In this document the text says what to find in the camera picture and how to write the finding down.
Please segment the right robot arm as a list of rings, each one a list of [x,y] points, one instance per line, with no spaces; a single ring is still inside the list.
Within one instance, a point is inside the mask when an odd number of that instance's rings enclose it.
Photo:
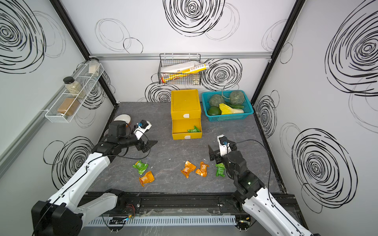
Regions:
[[[308,229],[293,218],[274,198],[264,183],[247,167],[247,161],[237,143],[226,136],[217,137],[218,150],[209,147],[209,157],[223,164],[236,191],[233,200],[238,207],[252,216],[273,236],[313,236]]]

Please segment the green cookie pack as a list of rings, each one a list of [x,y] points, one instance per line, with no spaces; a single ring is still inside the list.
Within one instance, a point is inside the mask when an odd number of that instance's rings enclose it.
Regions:
[[[200,133],[200,132],[201,130],[196,126],[194,126],[193,129],[188,129],[188,133]]]
[[[216,168],[217,168],[217,171],[216,171],[216,176],[217,177],[225,177],[225,166],[223,163],[219,163],[219,164],[216,164]]]
[[[148,169],[149,164],[143,163],[141,160],[139,160],[132,167],[137,169],[138,173],[142,175]]]

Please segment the green cookie pack top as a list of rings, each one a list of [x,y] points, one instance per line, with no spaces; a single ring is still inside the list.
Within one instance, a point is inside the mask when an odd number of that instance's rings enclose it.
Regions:
[[[194,126],[193,129],[188,129],[188,133],[200,133],[200,132],[201,130],[196,126]]]

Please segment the yellow plastic drawer cabinet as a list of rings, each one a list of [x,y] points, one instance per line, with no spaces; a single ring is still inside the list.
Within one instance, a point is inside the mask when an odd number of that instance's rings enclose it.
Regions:
[[[189,140],[202,138],[202,109],[196,89],[173,90],[171,92],[172,138]],[[188,133],[188,129],[198,127],[200,133]]]

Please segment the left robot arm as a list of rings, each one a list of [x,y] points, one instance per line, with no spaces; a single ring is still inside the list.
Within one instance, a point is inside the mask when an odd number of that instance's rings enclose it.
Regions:
[[[80,206],[80,201],[99,174],[105,170],[123,149],[136,147],[148,152],[157,142],[143,141],[145,133],[152,127],[142,120],[126,135],[128,123],[113,121],[108,133],[92,149],[91,154],[79,170],[47,201],[38,201],[31,210],[34,236],[77,236],[95,218],[114,209],[119,193],[109,191]]]

